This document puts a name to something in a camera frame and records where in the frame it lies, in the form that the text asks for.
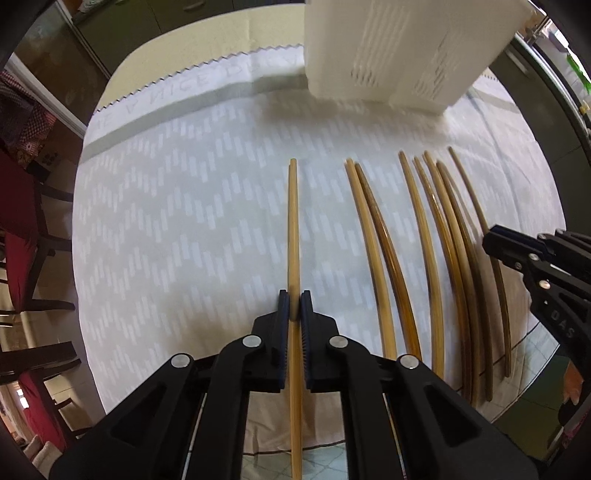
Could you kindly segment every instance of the cabinet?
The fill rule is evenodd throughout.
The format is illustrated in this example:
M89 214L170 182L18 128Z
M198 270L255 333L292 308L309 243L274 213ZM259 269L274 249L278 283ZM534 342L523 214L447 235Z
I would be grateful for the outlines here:
M175 28L233 10L303 1L104 0L87 14L76 14L73 22L106 69L113 73L140 45Z
M147 0L115 0L74 19L92 50L113 73L127 55L160 35Z
M147 0L162 33L234 10L232 0Z

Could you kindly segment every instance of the white tablecloth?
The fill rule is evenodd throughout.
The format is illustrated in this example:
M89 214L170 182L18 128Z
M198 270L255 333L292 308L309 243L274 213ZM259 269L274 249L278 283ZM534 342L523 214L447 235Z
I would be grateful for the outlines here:
M301 285L312 291L315 310L333 316L341 334L381 353L343 166L352 157L362 163L393 237L430 365L423 256L397 152L429 149L445 161L477 225L448 145L463 159L491 224L530 235L564 227L544 156L491 74L444 115L427 116L316 100L306 89L303 48L279 47L178 72L97 112L76 179L73 255L80 324L106 410L173 354L218 353L275 309L287 286L291 157L299 167ZM453 297L430 214L429 222L443 287L445 378L460 388ZM480 411L493 420L541 371L556 342L529 314L521 276L504 268L515 369L503 377L498 301L480 250L497 360L495 396ZM404 353L397 317L395 330ZM254 394L245 451L288 448L288 419L285 394ZM342 440L338 397L308 396L304 423L305 446Z

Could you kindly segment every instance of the cabinet handle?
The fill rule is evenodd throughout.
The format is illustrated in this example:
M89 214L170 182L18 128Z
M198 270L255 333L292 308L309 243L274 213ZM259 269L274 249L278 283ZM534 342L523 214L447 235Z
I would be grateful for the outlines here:
M203 6L205 6L205 0L197 0L197 2L195 2L191 5L187 5L186 7L183 7L183 10L186 12L193 12Z

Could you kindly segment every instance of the curved cane stick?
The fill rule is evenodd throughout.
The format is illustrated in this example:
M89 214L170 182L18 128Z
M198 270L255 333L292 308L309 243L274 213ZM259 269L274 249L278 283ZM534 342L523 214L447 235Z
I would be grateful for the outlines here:
M429 307L431 316L431 367L439 376L443 377L445 362L445 345L443 336L443 302L441 299L441 288L439 286L439 274L435 260L435 251L431 241L431 233L425 215L425 209L418 194L417 183L414 181L413 172L410 169L404 152L398 153L402 172L408 186L414 214L417 218L418 235L421 239L423 257L425 261L425 272L429 290Z
M472 352L472 391L470 400L472 405L476 405L478 402L478 392L480 389L480 332L479 332L479 321L478 321L478 304L476 302L476 291L474 288L474 280L472 278L472 272L470 270L470 264L468 263L468 257L466 253L466 247L462 239L462 233L458 224L456 215L454 214L452 202L447 194L445 185L441 178L441 174L437 169L435 162L431 158L429 152L424 154L425 161L433 183L439 201L443 207L447 219L447 225L452 235L453 245L456 251L457 260L460 265L460 272L462 273L462 283L464 285L464 292L466 297L466 304L468 308L468 320L470 326L470 344Z
M441 242L441 248L443 249L443 255L447 265L447 272L452 284L452 292L456 302L457 311L457 322L460 332L460 347L462 352L462 380L463 380L463 395L464 398L470 400L472 395L472 346L470 344L470 327L468 325L468 309L466 305L466 296L464 293L464 285L462 283L462 273L460 272L460 265L457 260L456 250L453 246L452 235L449 232L447 223L437 199L431 183L425 173L423 166L421 165L417 157L414 158L414 167L417 169L418 176L423 184L423 189L431 213L435 219L435 225L437 226L437 232L439 233L439 240Z
M464 240L464 246L466 247L466 253L468 255L468 263L470 264L470 270L472 272L472 278L474 280L474 288L476 291L476 302L478 304L478 319L480 320L480 334L482 335L482 341L484 344L484 379L485 379L485 396L488 401L492 400L493 393L493 374L492 374L492 339L491 339L491 320L488 316L488 307L486 305L486 294L484 292L484 285L482 282L482 272L480 271L480 264L476 257L476 249L470 238L466 221L462 215L462 210L457 202L456 196L454 195L454 189L457 190L455 182L449 173L449 170L442 162L437 162L437 168L441 172L443 178L443 184L447 190L447 194L452 202L452 208L456 214L458 224L460 225L460 231L462 233L462 239Z
M367 200L369 213L374 221L375 231L378 234L379 244L382 247L382 253L384 254L384 260L386 263L386 269L390 277L390 283L392 284L392 291L396 298L396 307L400 316L400 323L402 324L402 332L404 334L404 342L406 344L408 353L414 355L419 360L423 360L421 356L421 345L418 341L417 325L414 321L413 308L410 303L410 297L406 283L404 282L404 276L402 275L402 269L392 244L392 239L388 233L388 228L384 222L384 217L379 211L378 203L375 201L374 194L369 186L369 182L363 173L363 168L359 163L355 164L355 170L359 176L361 188Z
M363 231L363 237L365 239L369 270L372 279L374 280L375 300L378 306L379 331L382 337L382 350L384 357L396 360L396 338L394 336L392 309L390 307L390 296L386 285L384 268L382 267L382 259L379 256L378 241L376 240L372 229L369 208L365 201L365 197L363 196L363 190L353 160L348 158L345 167L347 169L347 175L349 176L351 191L353 192L353 198L355 200L355 205L357 206L357 213L361 223L361 230Z
M468 194L470 195L470 199L472 200L472 205L474 205L474 210L476 211L476 216L478 217L478 222L480 223L480 228L482 229L482 233L486 234L489 230L488 223L484 216L484 212L482 211L482 207L480 206L480 202L478 201L478 197L476 196L476 192L472 187L472 182L470 182L470 178L466 174L466 170L464 170L464 166L460 161L460 158L456 155L456 152L452 147L448 148L450 155L460 175L462 176L462 180L464 181L464 185L468 190ZM503 282L503 274L501 273L501 264L496 258L490 257L491 259L491 267L492 273L495 276L495 284L496 284L496 293L499 297L499 307L501 308L501 322L503 325L503 344L505 347L505 376L510 377L512 370L513 370L513 361L511 356L511 321L509 319L509 307L507 304L507 295L505 293L505 283Z

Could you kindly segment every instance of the wooden chair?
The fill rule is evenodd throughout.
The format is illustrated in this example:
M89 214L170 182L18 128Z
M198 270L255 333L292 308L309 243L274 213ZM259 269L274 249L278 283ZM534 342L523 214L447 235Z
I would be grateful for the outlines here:
M4 246L7 280L13 310L0 315L25 311L74 310L73 303L39 300L33 292L48 255L72 251L72 241L50 235L41 209L41 195L71 202L71 193L40 184L18 164L0 151L0 227L5 230Z
M12 383L26 370L44 369L44 378L79 365L72 342L25 348L23 350L0 351L0 385Z
M18 384L23 396L29 404L25 408L24 415L31 430L39 435L41 441L51 442L62 453L76 443L76 437L86 433L90 427L70 430L60 408L47 391L43 376L39 370L28 370L18 377Z

